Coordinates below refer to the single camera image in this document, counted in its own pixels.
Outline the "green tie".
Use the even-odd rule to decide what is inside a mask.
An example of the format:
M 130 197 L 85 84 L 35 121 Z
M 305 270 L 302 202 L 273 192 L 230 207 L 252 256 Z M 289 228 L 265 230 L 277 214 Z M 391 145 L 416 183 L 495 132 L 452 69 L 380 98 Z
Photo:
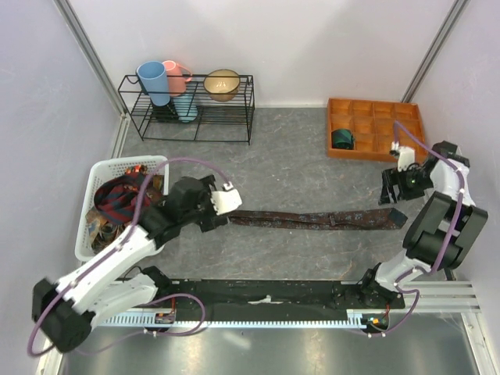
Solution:
M 353 150 L 355 138 L 349 129 L 340 128 L 331 133 L 331 145 L 335 149 Z

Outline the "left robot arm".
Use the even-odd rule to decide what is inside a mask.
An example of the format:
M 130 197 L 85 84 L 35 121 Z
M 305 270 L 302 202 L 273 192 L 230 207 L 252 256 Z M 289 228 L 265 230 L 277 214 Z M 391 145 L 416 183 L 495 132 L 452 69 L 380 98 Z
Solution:
M 41 331 L 61 353 L 79 347 L 101 322 L 136 305 L 163 307 L 171 299 L 164 275 L 140 273 L 116 284 L 118 276 L 143 258 L 162 251 L 196 224 L 208 232 L 227 223 L 227 214 L 239 208 L 241 196 L 231 182 L 215 187 L 215 177 L 183 177 L 167 195 L 139 212 L 110 245 L 73 272 L 51 282 L 38 281 L 32 292 L 34 331 Z

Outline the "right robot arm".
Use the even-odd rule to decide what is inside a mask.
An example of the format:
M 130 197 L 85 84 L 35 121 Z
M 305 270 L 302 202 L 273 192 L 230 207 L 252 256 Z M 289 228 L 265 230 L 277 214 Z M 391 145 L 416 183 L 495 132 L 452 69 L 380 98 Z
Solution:
M 398 164 L 382 173 L 380 204 L 432 192 L 404 236 L 402 251 L 364 274 L 357 290 L 364 306 L 390 305 L 417 277 L 457 268 L 483 230 L 488 213 L 470 196 L 470 161 L 457 150 L 457 145 L 442 141 L 423 163 Z

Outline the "brown floral tie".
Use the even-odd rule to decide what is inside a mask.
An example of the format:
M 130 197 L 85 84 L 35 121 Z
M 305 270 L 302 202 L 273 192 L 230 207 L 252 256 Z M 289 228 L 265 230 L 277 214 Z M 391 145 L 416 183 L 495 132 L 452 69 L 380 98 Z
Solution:
M 289 230 L 399 230 L 408 217 L 396 208 L 293 213 L 238 210 L 227 215 L 240 226 Z

